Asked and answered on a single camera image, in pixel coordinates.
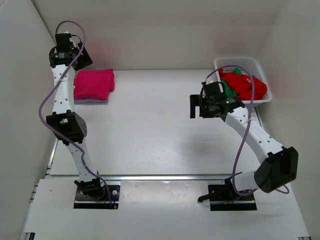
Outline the white plastic basket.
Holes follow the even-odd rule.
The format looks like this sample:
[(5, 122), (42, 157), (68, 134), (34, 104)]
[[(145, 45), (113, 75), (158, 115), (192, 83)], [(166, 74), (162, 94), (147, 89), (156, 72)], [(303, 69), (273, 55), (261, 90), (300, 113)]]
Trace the white plastic basket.
[(239, 97), (245, 105), (249, 105), (254, 93), (253, 106), (272, 99), (268, 81), (255, 58), (217, 57), (214, 68), (218, 69), (217, 79), (222, 82), (228, 97)]

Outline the green cloth in basket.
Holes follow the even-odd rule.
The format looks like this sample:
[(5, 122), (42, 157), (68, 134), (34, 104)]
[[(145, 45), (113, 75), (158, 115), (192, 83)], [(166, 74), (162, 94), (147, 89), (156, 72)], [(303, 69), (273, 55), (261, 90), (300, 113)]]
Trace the green cloth in basket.
[[(236, 73), (238, 76), (240, 76), (242, 74), (242, 72), (239, 68), (235, 68), (232, 72)], [(232, 90), (229, 88), (228, 83), (224, 79), (221, 79), (220, 82), (222, 84), (222, 88), (223, 88), (227, 97), (237, 97), (238, 96), (235, 90)]]

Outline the pink t-shirt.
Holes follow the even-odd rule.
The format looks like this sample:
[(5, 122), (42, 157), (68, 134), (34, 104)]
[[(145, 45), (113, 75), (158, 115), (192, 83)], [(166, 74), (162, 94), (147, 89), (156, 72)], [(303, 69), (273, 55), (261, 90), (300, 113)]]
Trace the pink t-shirt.
[(107, 101), (115, 90), (115, 74), (112, 68), (79, 71), (74, 79), (75, 100), (92, 99)]

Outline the red cloth in basket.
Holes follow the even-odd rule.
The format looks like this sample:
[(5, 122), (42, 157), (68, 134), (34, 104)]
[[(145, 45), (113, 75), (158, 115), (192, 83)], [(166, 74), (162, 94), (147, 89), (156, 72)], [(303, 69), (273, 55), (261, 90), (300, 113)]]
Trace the red cloth in basket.
[[(218, 71), (220, 80), (225, 80), (229, 88), (236, 91), (237, 97), (240, 100), (250, 101), (253, 92), (252, 81), (250, 77), (245, 73), (237, 75), (233, 72), (233, 70), (225, 71), (223, 69), (220, 69)], [(262, 100), (267, 93), (268, 87), (265, 83), (263, 83), (256, 77), (252, 77), (252, 80), (254, 82), (254, 100)]]

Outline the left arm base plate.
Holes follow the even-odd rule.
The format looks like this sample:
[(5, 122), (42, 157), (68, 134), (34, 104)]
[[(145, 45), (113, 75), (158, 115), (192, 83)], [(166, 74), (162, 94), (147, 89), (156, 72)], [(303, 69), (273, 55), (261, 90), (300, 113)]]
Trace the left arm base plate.
[(119, 208), (119, 200), (121, 193), (121, 182), (107, 182), (110, 192), (110, 198), (102, 186), (97, 194), (85, 194), (78, 186), (75, 192), (73, 208), (74, 209), (95, 209), (95, 210), (117, 210)]

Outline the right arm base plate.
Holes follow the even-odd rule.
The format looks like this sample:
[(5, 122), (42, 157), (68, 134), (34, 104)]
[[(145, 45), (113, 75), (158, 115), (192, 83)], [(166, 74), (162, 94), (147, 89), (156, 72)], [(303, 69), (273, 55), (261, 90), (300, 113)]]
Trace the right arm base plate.
[(225, 184), (209, 184), (208, 193), (197, 199), (198, 203), (209, 202), (210, 211), (256, 211), (257, 205), (253, 194), (240, 196)]

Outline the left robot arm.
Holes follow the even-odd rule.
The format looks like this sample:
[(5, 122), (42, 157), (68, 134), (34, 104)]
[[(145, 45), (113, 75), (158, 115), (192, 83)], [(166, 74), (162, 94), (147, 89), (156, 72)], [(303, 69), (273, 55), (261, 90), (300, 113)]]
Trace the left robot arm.
[(75, 43), (69, 32), (55, 34), (56, 45), (49, 52), (49, 63), (53, 74), (54, 103), (46, 123), (53, 128), (54, 135), (69, 150), (79, 179), (74, 183), (86, 199), (101, 200), (105, 187), (98, 178), (86, 150), (88, 133), (86, 122), (75, 112), (74, 79), (76, 72), (92, 64), (82, 42)]

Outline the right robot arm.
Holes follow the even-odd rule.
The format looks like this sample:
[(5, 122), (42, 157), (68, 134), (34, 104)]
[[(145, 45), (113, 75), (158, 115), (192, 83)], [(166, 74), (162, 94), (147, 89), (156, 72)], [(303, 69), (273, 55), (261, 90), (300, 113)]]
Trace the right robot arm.
[[(196, 107), (199, 107), (201, 118), (220, 118), (242, 137), (231, 176), (224, 180), (221, 188), (200, 196), (197, 200), (199, 203), (215, 197), (226, 197), (223, 203), (229, 204), (241, 197), (250, 196), (257, 190), (264, 193), (279, 191), (296, 179), (298, 151), (294, 147), (285, 147), (272, 138), (252, 118), (252, 108), (246, 107), (237, 96), (228, 97), (220, 89), (219, 82), (203, 81), (200, 93), (190, 95), (189, 100), (190, 118), (196, 117)], [(237, 173), (244, 144), (251, 148), (260, 165), (256, 170)]]

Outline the folded lilac t-shirt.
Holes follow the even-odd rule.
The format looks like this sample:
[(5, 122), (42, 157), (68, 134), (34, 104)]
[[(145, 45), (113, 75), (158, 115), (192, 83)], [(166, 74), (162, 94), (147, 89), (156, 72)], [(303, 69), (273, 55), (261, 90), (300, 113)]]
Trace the folded lilac t-shirt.
[(75, 99), (75, 105), (100, 105), (100, 104), (107, 104), (107, 100), (100, 100), (95, 98), (82, 98), (82, 99)]

